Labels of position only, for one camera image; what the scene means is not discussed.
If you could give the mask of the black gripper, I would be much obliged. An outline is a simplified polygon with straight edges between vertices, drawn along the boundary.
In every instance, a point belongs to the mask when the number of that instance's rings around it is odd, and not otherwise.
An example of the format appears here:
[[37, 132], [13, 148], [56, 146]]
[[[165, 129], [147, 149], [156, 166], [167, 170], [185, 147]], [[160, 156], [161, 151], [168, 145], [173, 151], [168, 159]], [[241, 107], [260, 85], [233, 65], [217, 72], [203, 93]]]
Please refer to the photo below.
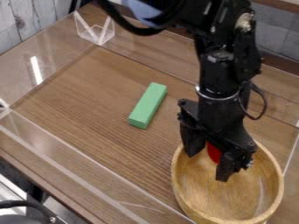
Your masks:
[[197, 87], [199, 100], [180, 99], [180, 135], [184, 151], [193, 157], [212, 143], [221, 151], [216, 180], [227, 182], [253, 160], [257, 145], [244, 127], [249, 90], [239, 87], [229, 95], [211, 95]]

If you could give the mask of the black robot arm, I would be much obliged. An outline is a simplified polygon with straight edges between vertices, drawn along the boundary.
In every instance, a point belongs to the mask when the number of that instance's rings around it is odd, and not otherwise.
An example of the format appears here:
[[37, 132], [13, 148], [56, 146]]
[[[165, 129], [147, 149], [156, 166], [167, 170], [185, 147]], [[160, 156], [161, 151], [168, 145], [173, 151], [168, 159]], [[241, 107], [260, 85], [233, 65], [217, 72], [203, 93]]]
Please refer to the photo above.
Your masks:
[[244, 127], [249, 94], [260, 93], [252, 78], [261, 73], [256, 45], [255, 11], [249, 0], [123, 0], [143, 24], [135, 26], [109, 0], [96, 0], [119, 26], [140, 36], [168, 27], [183, 28], [193, 38], [200, 62], [197, 101], [180, 99], [180, 134], [188, 156], [211, 145], [219, 152], [216, 180], [249, 167], [257, 145]]

